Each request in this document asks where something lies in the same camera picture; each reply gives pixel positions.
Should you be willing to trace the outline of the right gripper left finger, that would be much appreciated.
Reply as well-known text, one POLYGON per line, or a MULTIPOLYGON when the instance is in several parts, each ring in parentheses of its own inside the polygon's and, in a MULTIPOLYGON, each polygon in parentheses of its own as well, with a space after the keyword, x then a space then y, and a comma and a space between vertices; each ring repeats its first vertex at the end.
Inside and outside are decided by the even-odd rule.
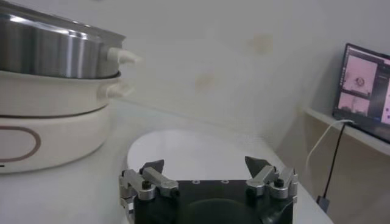
POLYGON ((151 201, 157 194, 162 197, 178 198, 179 182, 162 174, 163 159, 146 163, 139 171, 126 169, 119 176, 119 195, 128 200, 137 197, 142 201, 151 201))

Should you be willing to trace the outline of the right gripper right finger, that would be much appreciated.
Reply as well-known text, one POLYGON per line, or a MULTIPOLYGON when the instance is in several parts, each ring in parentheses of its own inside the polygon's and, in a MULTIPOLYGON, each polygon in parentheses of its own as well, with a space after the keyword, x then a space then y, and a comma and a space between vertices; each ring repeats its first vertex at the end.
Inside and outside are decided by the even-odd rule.
POLYGON ((265 159, 251 156, 245 156, 244 159, 252 177, 246 181, 246 186, 255 197, 263 196, 268 191, 270 197, 276 200, 297 198, 298 174, 295 169, 285 167, 279 171, 265 159))

